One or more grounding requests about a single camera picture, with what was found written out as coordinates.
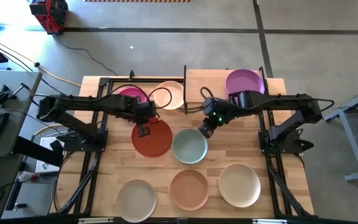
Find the purple bowl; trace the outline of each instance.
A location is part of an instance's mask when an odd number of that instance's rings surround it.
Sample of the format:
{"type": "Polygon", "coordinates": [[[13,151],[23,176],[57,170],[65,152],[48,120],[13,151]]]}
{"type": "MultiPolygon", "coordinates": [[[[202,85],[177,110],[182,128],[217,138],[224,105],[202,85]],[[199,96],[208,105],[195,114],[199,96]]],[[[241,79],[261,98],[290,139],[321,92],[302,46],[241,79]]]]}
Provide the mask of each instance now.
{"type": "Polygon", "coordinates": [[[227,95],[240,91],[257,91],[261,94],[265,93],[265,85],[263,79],[251,70],[240,69],[233,71],[226,78],[227,95]]]}
{"type": "Polygon", "coordinates": [[[126,96],[131,96],[131,97],[136,97],[137,101],[139,101],[139,102],[146,102],[147,101],[147,98],[142,93],[142,91],[140,91],[138,88],[135,88],[135,87],[126,88],[125,90],[122,90],[121,92],[119,92],[119,94],[126,95],[126,96]]]}

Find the desk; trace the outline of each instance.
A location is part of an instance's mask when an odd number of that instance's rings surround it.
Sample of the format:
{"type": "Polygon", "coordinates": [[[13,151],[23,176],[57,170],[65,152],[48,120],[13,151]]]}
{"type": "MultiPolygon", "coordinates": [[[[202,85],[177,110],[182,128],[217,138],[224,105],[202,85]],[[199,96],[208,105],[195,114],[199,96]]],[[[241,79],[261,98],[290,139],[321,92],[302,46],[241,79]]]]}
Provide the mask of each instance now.
{"type": "MultiPolygon", "coordinates": [[[[187,70],[186,94],[189,107],[199,106],[203,102],[200,88],[208,86],[216,97],[225,98],[222,82],[229,75],[230,70],[187,70]]],[[[96,96],[100,77],[84,77],[81,96],[96,96]]],[[[285,94],[284,80],[271,78],[267,80],[270,94],[285,94]]],[[[115,83],[113,88],[122,85],[115,83]]],[[[136,83],[146,93],[150,93],[158,83],[136,83]]],[[[176,134],[185,128],[196,129],[204,119],[202,112],[185,115],[178,111],[158,110],[161,118],[176,134]]],[[[286,120],[289,111],[275,111],[277,124],[286,120]]],[[[90,122],[92,112],[76,111],[75,116],[84,122],[90,122]]],[[[94,193],[91,216],[119,217],[116,209],[117,194],[128,181],[142,179],[150,183],[157,192],[157,206],[152,217],[203,217],[203,218],[272,218],[273,208],[270,196],[269,180],[267,177],[266,161],[259,151],[257,130],[259,119],[248,116],[231,121],[218,128],[208,139],[208,153],[199,163],[186,165],[178,162],[171,151],[158,158],[147,158],[135,151],[131,143],[133,124],[122,119],[108,116],[107,127],[109,137],[106,150],[102,153],[98,179],[94,193]],[[248,208],[236,208],[229,205],[220,195],[218,178],[220,172],[229,164],[240,162],[253,168],[261,181],[261,194],[254,205],[248,208]],[[170,200],[170,183],[173,177],[183,169],[194,169],[207,177],[210,196],[205,206],[194,212],[179,209],[170,200]]],[[[67,159],[62,167],[57,184],[57,203],[59,207],[65,203],[80,178],[84,153],[75,152],[67,159]]],[[[299,158],[284,154],[283,164],[288,188],[296,199],[310,213],[313,207],[310,200],[305,171],[299,158]]],[[[85,206],[88,191],[85,190],[83,204],[85,206]]],[[[280,208],[283,209],[283,197],[278,190],[280,208]]]]}
{"type": "MultiPolygon", "coordinates": [[[[16,100],[7,100],[4,106],[27,113],[31,104],[29,96],[34,94],[37,90],[41,76],[42,74],[39,72],[0,70],[0,90],[2,85],[5,84],[11,91],[15,91],[20,87],[19,82],[23,82],[30,88],[30,90],[22,89],[16,95],[16,100]]],[[[17,171],[23,159],[22,155],[11,154],[11,151],[23,125],[25,115],[14,111],[7,112],[10,113],[9,119],[0,136],[0,186],[15,181],[17,171]]],[[[5,208],[11,188],[11,185],[4,188],[4,197],[0,200],[0,217],[5,208]]]]}

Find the white plate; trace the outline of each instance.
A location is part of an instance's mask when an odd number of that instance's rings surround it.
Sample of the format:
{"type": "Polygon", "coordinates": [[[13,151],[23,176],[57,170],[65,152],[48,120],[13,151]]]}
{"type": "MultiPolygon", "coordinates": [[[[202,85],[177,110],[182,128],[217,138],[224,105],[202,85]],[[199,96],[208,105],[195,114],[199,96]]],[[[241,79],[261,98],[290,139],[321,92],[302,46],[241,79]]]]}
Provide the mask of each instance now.
{"type": "Polygon", "coordinates": [[[144,180],[132,180],[122,187],[117,209],[127,222],[138,223],[151,216],[157,204],[154,188],[144,180]]]}
{"type": "Polygon", "coordinates": [[[231,164],[219,176],[219,191],[231,205],[245,208],[260,195],[260,181],[256,172],[244,164],[231,164]]]}

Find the gray floor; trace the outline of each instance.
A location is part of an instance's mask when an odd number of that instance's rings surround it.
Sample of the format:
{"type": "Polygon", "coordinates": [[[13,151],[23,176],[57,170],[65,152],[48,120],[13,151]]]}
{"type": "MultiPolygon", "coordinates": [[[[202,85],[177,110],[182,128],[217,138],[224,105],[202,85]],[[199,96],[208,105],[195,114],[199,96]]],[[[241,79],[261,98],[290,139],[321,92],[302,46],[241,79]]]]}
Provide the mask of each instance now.
{"type": "MultiPolygon", "coordinates": [[[[259,3],[266,29],[358,29],[358,0],[259,3]]],[[[257,27],[250,0],[193,0],[186,4],[69,0],[68,5],[68,27],[257,27]]],[[[0,24],[10,24],[0,31],[2,43],[77,83],[84,75],[112,75],[84,52],[65,49],[53,36],[21,31],[21,26],[37,23],[29,15],[25,1],[20,10],[22,17],[28,19],[11,19],[6,14],[0,18],[0,24]]],[[[289,94],[330,98],[340,106],[358,93],[358,35],[267,35],[266,39],[273,75],[285,79],[289,94]]],[[[183,65],[231,69],[257,69],[263,65],[257,34],[66,32],[61,40],[69,46],[88,49],[121,75],[128,75],[131,69],[137,75],[182,75],[183,65]]],[[[11,63],[9,66],[21,69],[11,63]]],[[[44,77],[65,93],[78,93],[78,87],[44,77]]],[[[45,85],[38,92],[54,93],[45,85]]],[[[30,114],[35,112],[36,108],[31,108],[30,114]]],[[[41,124],[27,119],[21,134],[29,138],[40,128],[41,124]]],[[[321,121],[306,125],[303,138],[315,143],[304,156],[315,213],[324,218],[358,221],[358,180],[346,182],[343,178],[344,174],[357,172],[358,166],[341,124],[321,121]]],[[[48,201],[48,195],[40,200],[48,201]]],[[[43,209],[37,208],[34,214],[46,213],[43,209]]]]}

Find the wooden table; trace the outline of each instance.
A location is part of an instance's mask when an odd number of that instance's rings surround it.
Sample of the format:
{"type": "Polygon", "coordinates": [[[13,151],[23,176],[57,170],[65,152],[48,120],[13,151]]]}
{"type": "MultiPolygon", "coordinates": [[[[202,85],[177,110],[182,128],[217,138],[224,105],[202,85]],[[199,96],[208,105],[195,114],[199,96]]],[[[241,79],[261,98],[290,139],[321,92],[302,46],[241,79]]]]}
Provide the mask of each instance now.
{"type": "MultiPolygon", "coordinates": [[[[203,102],[200,95],[202,86],[208,87],[215,97],[225,98],[224,81],[230,72],[230,70],[187,70],[186,100],[190,103],[189,107],[199,106],[203,102]]],[[[100,77],[84,77],[80,95],[96,96],[99,79],[100,77]]],[[[267,82],[270,94],[285,94],[282,78],[269,78],[267,82]]],[[[113,88],[122,84],[115,83],[113,88]]],[[[158,83],[139,83],[137,85],[146,93],[150,93],[158,83]]],[[[197,129],[205,117],[202,112],[185,115],[178,111],[158,110],[158,113],[171,127],[173,134],[185,128],[197,129]]],[[[277,124],[286,120],[290,115],[290,111],[274,111],[277,124]]],[[[91,122],[92,112],[76,111],[75,116],[84,122],[91,122]]],[[[215,130],[214,135],[208,139],[206,157],[194,165],[178,162],[170,150],[158,158],[140,155],[131,143],[131,131],[134,127],[132,123],[108,116],[107,127],[109,137],[99,167],[91,212],[93,217],[119,217],[120,214],[116,208],[117,194],[125,183],[134,179],[147,181],[157,192],[157,206],[152,217],[273,217],[266,161],[264,155],[260,153],[257,137],[257,130],[260,128],[257,116],[239,118],[215,130]],[[228,204],[222,198],[218,189],[218,178],[221,171],[226,166],[238,162],[253,168],[258,174],[262,186],[258,201],[247,208],[236,208],[228,204]],[[183,211],[170,200],[170,183],[173,177],[184,169],[197,170],[206,176],[209,184],[210,196],[208,201],[203,208],[194,212],[183,211]]],[[[69,199],[78,185],[83,157],[83,152],[73,153],[62,167],[56,196],[59,207],[69,199]]],[[[284,154],[283,165],[288,188],[305,210],[313,213],[301,161],[292,154],[284,154]]],[[[282,193],[279,189],[277,189],[277,192],[280,208],[284,211],[282,193]]],[[[85,190],[83,196],[83,207],[87,196],[88,189],[85,190]]]]}

